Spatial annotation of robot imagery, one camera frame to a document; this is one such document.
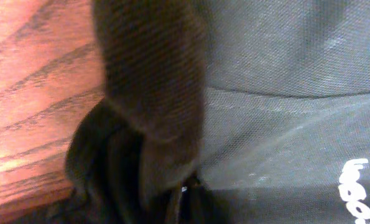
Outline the black polo shirt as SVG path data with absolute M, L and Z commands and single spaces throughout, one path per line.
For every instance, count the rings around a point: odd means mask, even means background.
M 72 195 L 18 223 L 370 223 L 370 1 L 93 1 Z

